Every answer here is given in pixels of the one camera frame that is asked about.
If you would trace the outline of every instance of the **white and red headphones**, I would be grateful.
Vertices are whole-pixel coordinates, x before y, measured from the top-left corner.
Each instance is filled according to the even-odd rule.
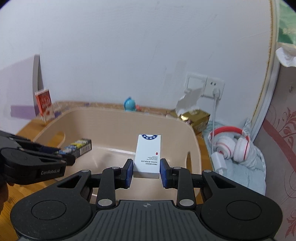
[[[250,151],[250,138],[240,128],[234,126],[223,126],[214,130],[214,136],[222,132],[235,132],[243,137],[240,137],[237,142],[228,136],[221,136],[216,143],[214,143],[214,150],[221,153],[224,159],[233,157],[234,161],[242,162],[248,158]],[[212,132],[208,135],[208,142],[212,144]]]

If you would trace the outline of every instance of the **red carton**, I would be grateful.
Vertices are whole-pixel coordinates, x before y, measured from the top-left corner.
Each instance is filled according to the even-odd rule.
[[[54,109],[50,99],[49,90],[44,89],[37,91],[35,92],[35,96],[42,120],[47,123],[48,121],[54,119]]]

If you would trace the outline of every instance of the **small white carton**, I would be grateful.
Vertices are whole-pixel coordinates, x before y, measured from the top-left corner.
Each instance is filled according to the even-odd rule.
[[[159,178],[161,135],[141,134],[138,137],[133,176]]]

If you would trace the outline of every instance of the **blue figurine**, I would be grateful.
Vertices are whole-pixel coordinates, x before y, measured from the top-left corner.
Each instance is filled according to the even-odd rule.
[[[136,102],[131,97],[128,97],[126,99],[123,106],[126,111],[137,111],[136,110]]]

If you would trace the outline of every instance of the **blue logo on box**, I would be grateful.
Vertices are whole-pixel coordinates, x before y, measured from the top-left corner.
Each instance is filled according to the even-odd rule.
[[[154,140],[157,135],[142,135],[145,140]]]

